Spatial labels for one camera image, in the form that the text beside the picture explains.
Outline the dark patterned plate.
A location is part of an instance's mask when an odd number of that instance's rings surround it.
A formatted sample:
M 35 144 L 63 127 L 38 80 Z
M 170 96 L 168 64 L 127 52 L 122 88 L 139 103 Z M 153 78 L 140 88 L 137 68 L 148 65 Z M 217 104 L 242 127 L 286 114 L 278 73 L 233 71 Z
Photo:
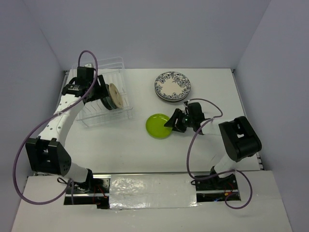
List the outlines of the dark patterned plate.
M 154 81 L 154 90 L 163 92 L 191 91 L 190 80 L 179 72 L 164 72 L 160 74 Z

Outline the teal green plate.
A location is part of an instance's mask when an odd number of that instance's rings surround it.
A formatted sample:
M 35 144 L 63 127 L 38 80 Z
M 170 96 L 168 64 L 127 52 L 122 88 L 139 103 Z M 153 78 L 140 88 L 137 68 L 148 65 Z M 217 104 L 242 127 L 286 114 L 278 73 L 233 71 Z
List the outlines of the teal green plate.
M 108 104 L 110 105 L 110 107 L 112 109 L 117 109 L 117 106 L 113 103 L 112 99 L 110 98 L 110 96 L 106 97 L 106 101 L 108 102 Z

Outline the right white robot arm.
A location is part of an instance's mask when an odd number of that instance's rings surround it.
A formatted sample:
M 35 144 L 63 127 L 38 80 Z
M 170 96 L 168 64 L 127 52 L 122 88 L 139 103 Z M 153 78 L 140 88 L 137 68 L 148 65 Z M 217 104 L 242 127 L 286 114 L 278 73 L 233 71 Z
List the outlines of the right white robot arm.
M 186 101 L 185 109 L 176 109 L 171 118 L 164 124 L 164 127 L 173 131 L 184 133 L 187 128 L 192 128 L 195 132 L 186 157 L 186 168 L 189 176 L 195 181 L 210 179 L 210 184 L 215 189 L 221 189 L 227 183 L 227 177 L 236 172 L 236 164 L 245 158 L 252 157 L 262 149 L 262 143 L 245 116 L 239 116 L 232 121 L 219 123 L 219 130 L 225 147 L 226 154 L 221 160 L 211 168 L 211 173 L 206 177 L 194 176 L 190 171 L 190 154 L 195 139 L 202 135 L 202 128 L 223 116 L 222 110 L 211 101 L 207 100 L 219 111 L 219 115 L 205 118 L 202 107 L 197 99 L 190 103 Z

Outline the dark green plate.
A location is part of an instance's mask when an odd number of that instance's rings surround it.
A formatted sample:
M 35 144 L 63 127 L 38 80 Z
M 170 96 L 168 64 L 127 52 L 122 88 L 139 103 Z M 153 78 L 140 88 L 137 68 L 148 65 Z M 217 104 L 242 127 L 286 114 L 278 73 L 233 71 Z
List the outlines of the dark green plate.
M 105 97 L 105 98 L 101 98 L 100 99 L 102 104 L 104 105 L 104 107 L 108 110 L 112 110 L 112 107 L 110 106 L 109 102 L 108 102 L 108 99 Z

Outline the beige plate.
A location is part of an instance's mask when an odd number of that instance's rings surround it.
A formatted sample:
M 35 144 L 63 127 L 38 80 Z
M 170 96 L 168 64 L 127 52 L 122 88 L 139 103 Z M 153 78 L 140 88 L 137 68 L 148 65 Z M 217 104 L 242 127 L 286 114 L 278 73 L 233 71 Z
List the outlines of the beige plate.
M 122 100 L 121 94 L 118 91 L 115 84 L 113 84 L 113 83 L 109 84 L 109 93 L 110 93 L 110 97 L 111 97 L 111 100 L 114 103 L 114 105 L 117 108 L 123 108 L 123 106 L 124 106 L 123 100 Z

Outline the white pink plate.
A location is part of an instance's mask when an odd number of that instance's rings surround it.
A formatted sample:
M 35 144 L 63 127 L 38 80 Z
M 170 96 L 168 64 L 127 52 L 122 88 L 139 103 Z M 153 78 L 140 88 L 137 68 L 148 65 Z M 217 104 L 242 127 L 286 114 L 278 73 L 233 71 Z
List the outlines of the white pink plate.
M 184 100 L 189 96 L 189 92 L 182 91 L 173 91 L 173 92 L 163 92 L 163 91 L 155 91 L 156 95 L 168 102 L 179 102 Z

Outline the lime green plate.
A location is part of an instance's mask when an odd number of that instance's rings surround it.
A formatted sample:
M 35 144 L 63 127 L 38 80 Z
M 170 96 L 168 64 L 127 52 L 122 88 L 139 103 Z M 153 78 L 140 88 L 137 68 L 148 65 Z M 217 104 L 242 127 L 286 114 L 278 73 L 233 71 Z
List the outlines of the lime green plate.
M 146 131 L 150 136 L 156 139 L 165 139 L 169 137 L 172 128 L 164 126 L 169 119 L 170 117 L 165 114 L 158 113 L 151 115 L 145 123 Z

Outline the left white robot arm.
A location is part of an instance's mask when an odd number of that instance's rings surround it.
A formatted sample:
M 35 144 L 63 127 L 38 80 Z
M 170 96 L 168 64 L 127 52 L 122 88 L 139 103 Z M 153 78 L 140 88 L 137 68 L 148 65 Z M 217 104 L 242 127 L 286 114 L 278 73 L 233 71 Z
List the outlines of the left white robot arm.
M 95 68 L 77 68 L 62 90 L 60 103 L 51 119 L 36 138 L 29 138 L 25 147 L 31 169 L 35 172 L 55 174 L 73 179 L 75 185 L 85 193 L 93 190 L 100 181 L 93 177 L 90 169 L 73 163 L 65 150 L 65 141 L 71 126 L 87 102 L 107 96 L 104 79 L 99 75 L 94 81 Z

